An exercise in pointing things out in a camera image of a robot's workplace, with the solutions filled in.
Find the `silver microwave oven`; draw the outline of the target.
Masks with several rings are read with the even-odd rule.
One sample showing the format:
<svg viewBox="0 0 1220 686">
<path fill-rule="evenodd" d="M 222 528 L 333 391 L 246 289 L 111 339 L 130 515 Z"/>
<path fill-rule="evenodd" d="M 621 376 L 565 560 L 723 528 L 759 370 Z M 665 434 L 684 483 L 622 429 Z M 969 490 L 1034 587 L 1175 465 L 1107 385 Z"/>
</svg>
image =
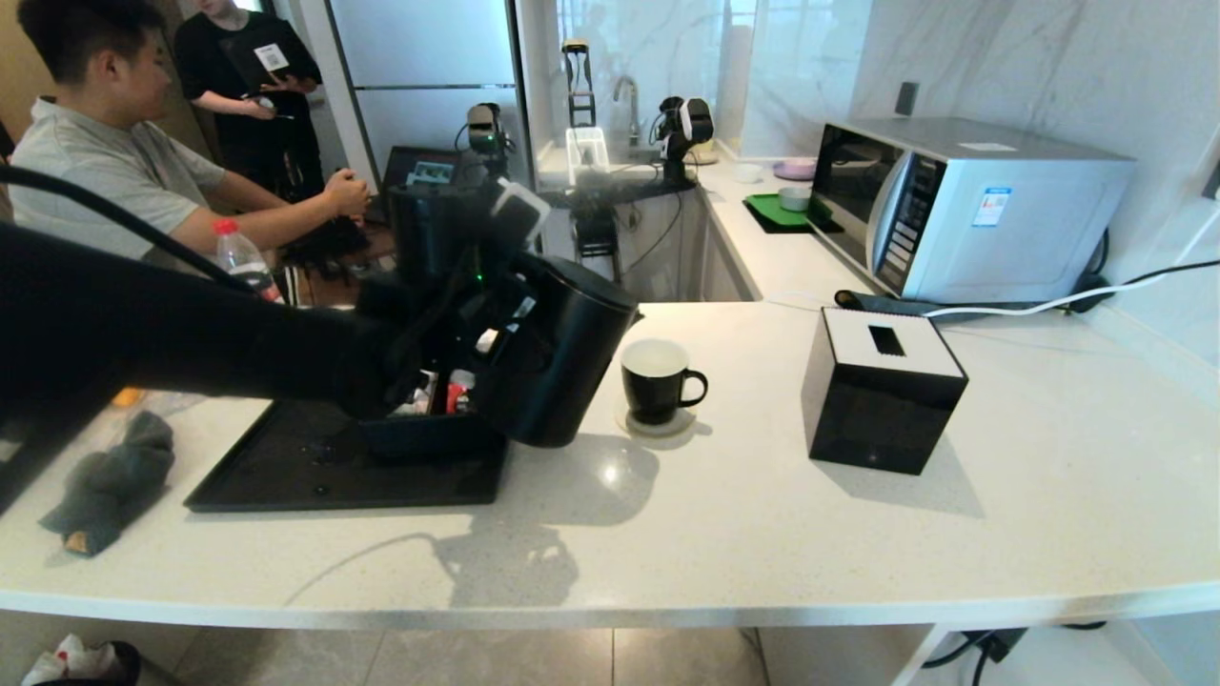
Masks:
<svg viewBox="0 0 1220 686">
<path fill-rule="evenodd" d="M 806 221 L 878 291 L 948 305 L 1068 295 L 1136 162 L 960 117 L 824 125 Z"/>
</svg>

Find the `round pale coaster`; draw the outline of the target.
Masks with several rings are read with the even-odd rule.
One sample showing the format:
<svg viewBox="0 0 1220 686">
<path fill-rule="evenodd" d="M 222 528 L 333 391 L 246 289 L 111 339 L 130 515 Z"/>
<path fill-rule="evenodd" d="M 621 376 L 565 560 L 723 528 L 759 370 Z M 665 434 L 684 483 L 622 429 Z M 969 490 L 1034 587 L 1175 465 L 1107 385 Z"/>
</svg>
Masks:
<svg viewBox="0 0 1220 686">
<path fill-rule="evenodd" d="M 614 410 L 614 417 L 625 433 L 643 435 L 648 438 L 667 438 L 671 435 L 682 435 L 684 430 L 693 426 L 697 413 L 691 409 L 676 409 L 673 416 L 662 424 L 645 424 L 637 420 L 626 404 L 619 404 Z"/>
</svg>

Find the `black compartment box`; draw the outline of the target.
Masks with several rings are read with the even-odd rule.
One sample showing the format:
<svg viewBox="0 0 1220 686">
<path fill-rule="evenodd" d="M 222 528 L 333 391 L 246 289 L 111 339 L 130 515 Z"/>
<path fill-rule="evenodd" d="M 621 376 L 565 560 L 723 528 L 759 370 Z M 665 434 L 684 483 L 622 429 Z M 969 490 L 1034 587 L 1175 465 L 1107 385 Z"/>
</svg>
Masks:
<svg viewBox="0 0 1220 686">
<path fill-rule="evenodd" d="M 379 457 L 417 459 L 501 459 L 508 442 L 504 435 L 498 435 L 497 430 L 475 414 L 475 391 L 471 391 L 470 413 L 447 415 L 447 383 L 451 372 L 438 374 L 427 415 L 390 413 L 387 417 L 357 421 L 357 428 L 371 452 Z"/>
</svg>

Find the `black white robot joint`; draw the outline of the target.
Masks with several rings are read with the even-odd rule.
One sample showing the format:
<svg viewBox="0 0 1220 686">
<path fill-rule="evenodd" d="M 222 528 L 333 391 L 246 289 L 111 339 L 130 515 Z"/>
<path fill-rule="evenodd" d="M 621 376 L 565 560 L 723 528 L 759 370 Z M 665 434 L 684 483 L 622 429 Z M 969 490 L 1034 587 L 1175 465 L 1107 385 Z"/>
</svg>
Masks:
<svg viewBox="0 0 1220 686">
<path fill-rule="evenodd" d="M 655 127 L 655 142 L 662 164 L 662 184 L 687 187 L 691 183 L 684 172 L 684 156 L 697 145 L 714 138 L 715 125 L 711 109 L 702 96 L 666 96 L 659 104 L 660 120 Z"/>
</svg>

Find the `black electric kettle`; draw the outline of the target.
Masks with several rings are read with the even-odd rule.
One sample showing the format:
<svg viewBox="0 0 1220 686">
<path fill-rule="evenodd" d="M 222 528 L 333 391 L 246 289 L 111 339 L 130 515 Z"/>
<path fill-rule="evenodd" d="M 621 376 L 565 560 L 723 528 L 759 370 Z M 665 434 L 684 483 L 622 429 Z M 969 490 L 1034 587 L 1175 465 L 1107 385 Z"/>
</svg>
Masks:
<svg viewBox="0 0 1220 686">
<path fill-rule="evenodd" d="M 497 343 L 477 364 L 475 414 L 525 446 L 567 446 L 640 301 L 601 273 L 529 251 L 494 294 L 508 316 L 493 323 Z"/>
</svg>

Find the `dark grey cloth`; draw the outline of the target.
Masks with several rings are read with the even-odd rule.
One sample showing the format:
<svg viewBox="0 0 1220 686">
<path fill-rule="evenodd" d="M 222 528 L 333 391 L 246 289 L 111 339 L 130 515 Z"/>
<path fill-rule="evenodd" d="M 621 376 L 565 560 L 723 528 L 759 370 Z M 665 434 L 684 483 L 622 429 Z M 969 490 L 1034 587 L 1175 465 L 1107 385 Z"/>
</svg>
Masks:
<svg viewBox="0 0 1220 686">
<path fill-rule="evenodd" d="M 71 555 L 100 555 L 160 498 L 173 465 L 170 424 L 157 413 L 135 413 L 117 444 L 74 465 L 62 499 L 38 524 Z"/>
</svg>

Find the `green tray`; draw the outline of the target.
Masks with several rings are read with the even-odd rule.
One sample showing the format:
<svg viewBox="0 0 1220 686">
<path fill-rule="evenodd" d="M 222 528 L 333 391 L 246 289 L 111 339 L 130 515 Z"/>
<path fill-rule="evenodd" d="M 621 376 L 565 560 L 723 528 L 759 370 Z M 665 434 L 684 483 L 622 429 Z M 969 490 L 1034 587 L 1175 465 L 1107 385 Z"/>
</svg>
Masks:
<svg viewBox="0 0 1220 686">
<path fill-rule="evenodd" d="M 813 233 L 814 227 L 830 225 L 832 210 L 816 197 L 811 197 L 806 212 L 784 212 L 777 199 L 780 195 L 771 192 L 748 195 L 743 200 L 745 209 L 769 234 Z"/>
</svg>

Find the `black rectangular serving tray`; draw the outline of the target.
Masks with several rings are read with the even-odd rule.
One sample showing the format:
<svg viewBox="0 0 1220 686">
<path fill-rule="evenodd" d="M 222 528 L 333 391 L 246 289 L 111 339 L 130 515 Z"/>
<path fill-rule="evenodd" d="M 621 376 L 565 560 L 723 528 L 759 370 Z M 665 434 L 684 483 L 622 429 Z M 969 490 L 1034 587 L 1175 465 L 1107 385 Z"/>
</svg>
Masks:
<svg viewBox="0 0 1220 686">
<path fill-rule="evenodd" d="M 274 402 L 192 494 L 196 514 L 486 505 L 506 463 L 379 457 L 357 420 L 315 402 Z"/>
</svg>

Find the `white packet with black logo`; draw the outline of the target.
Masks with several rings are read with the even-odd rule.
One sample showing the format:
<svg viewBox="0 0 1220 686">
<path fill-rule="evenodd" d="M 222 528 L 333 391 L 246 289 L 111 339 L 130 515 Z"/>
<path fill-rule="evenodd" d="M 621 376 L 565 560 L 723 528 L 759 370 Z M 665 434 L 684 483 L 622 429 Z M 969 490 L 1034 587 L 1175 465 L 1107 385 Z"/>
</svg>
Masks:
<svg viewBox="0 0 1220 686">
<path fill-rule="evenodd" d="M 392 415 L 427 415 L 429 413 L 432 395 L 436 391 L 438 374 L 436 371 L 418 371 L 416 385 L 404 404 L 396 408 Z"/>
</svg>

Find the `black mug white inside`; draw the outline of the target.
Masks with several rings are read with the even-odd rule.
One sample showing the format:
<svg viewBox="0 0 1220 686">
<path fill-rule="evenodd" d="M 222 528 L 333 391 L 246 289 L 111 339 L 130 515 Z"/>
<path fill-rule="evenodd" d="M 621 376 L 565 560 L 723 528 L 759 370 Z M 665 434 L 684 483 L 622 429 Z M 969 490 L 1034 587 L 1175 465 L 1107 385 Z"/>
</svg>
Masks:
<svg viewBox="0 0 1220 686">
<path fill-rule="evenodd" d="M 660 426 L 677 413 L 702 404 L 710 391 L 705 374 L 691 367 L 684 347 L 670 339 L 645 338 L 623 348 L 623 398 L 630 417 L 644 426 Z"/>
</svg>

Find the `black laptop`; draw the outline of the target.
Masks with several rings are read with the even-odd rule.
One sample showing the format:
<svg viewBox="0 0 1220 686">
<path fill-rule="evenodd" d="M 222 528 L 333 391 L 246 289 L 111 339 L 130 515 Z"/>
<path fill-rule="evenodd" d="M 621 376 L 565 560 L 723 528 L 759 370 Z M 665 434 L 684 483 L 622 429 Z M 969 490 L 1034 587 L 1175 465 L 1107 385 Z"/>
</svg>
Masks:
<svg viewBox="0 0 1220 686">
<path fill-rule="evenodd" d="M 389 149 L 379 187 L 392 190 L 414 184 L 453 186 L 460 182 L 464 156 L 460 151 L 440 151 L 414 145 Z"/>
</svg>

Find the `black power strip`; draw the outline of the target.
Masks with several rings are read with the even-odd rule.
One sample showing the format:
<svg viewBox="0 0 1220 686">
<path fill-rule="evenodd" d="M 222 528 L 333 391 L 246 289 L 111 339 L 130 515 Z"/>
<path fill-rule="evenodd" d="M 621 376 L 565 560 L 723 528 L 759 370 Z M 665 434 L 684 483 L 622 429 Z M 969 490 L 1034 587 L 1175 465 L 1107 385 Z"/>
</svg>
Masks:
<svg viewBox="0 0 1220 686">
<path fill-rule="evenodd" d="M 1036 308 L 1036 303 L 994 303 L 994 304 L 943 304 L 935 301 L 909 300 L 892 298 L 892 295 L 858 293 L 853 291 L 834 292 L 832 303 L 836 308 L 845 310 L 863 310 L 863 312 L 893 312 L 893 315 L 925 316 L 927 312 L 936 312 L 941 309 L 952 308 L 982 308 L 997 310 L 1024 310 Z"/>
</svg>

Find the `black tissue box white lid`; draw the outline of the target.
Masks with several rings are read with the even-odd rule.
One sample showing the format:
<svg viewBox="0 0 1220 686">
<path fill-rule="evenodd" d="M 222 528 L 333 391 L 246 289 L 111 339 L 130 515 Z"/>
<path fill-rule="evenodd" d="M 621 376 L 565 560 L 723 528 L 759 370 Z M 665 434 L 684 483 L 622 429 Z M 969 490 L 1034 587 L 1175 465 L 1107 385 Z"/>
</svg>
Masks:
<svg viewBox="0 0 1220 686">
<path fill-rule="evenodd" d="M 799 395 L 806 455 L 924 474 L 967 382 L 931 320 L 822 308 Z"/>
</svg>

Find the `black upright bracket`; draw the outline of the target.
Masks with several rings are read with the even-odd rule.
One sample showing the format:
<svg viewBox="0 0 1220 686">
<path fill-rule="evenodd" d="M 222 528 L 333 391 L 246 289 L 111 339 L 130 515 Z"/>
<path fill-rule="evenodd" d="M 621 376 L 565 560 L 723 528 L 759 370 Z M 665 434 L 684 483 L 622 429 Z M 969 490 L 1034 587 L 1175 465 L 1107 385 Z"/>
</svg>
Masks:
<svg viewBox="0 0 1220 686">
<path fill-rule="evenodd" d="M 598 123 L 590 48 L 584 40 L 565 40 L 561 56 L 567 84 L 569 125 L 571 129 L 593 129 Z"/>
</svg>

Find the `chrome faucet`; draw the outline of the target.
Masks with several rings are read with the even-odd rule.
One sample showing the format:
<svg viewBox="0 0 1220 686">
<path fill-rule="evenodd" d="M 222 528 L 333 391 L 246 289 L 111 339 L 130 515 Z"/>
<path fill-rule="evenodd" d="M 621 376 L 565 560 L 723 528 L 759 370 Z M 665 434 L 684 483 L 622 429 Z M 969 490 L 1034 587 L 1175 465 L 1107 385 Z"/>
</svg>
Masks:
<svg viewBox="0 0 1220 686">
<path fill-rule="evenodd" d="M 640 114 L 638 114 L 638 83 L 631 74 L 620 74 L 612 90 L 615 103 L 627 103 L 628 122 L 626 144 L 630 149 L 640 146 Z"/>
</svg>

